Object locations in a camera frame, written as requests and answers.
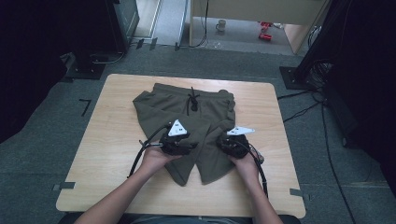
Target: light wooden tabletop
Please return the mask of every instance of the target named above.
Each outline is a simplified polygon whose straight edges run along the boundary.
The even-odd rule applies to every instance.
[[[300,187],[271,84],[132,75],[107,78],[65,180],[76,185],[62,189],[56,203],[58,210],[86,211],[126,179],[141,148],[139,140],[146,140],[132,100],[142,91],[152,91],[156,82],[233,93],[236,125],[256,130],[247,134],[247,139],[265,158],[262,169],[271,204],[279,214],[305,215],[303,198],[290,195],[290,189]],[[176,184],[162,169],[140,190],[126,212],[251,217],[250,208],[249,196],[235,169],[218,181],[202,185],[194,166],[185,187]]]

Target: drawstring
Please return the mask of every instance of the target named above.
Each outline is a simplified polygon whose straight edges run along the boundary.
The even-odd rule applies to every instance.
[[[195,95],[194,89],[192,87],[191,87],[191,93],[192,94],[189,94],[190,97],[187,100],[187,116],[190,115],[190,113],[189,113],[189,111],[190,111],[190,101],[192,103],[191,110],[192,111],[197,111],[198,110],[198,101],[197,101],[196,98],[199,96],[199,94]]]

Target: person's left hand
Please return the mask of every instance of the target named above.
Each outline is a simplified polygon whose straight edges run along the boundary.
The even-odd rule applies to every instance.
[[[159,171],[169,161],[180,158],[181,156],[171,156],[163,153],[160,147],[148,147],[145,150],[142,164],[139,169],[147,169],[152,174]]]

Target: shorts waistband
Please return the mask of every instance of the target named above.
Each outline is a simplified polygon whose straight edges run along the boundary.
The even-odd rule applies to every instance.
[[[192,89],[186,89],[181,87],[175,87],[170,85],[165,85],[161,83],[155,83],[153,87],[153,92],[164,92],[174,95],[188,96],[192,94]],[[220,90],[218,92],[211,91],[200,91],[193,89],[195,95],[200,95],[200,98],[218,98],[218,99],[229,99],[233,100],[233,94],[227,92],[226,90]]]

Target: forearm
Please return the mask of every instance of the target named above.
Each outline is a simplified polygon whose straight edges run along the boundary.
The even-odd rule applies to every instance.
[[[250,194],[256,223],[282,223],[274,207],[268,201],[259,181],[246,183]]]
[[[117,223],[137,192],[151,178],[152,172],[137,170],[105,198],[87,210],[76,223]]]

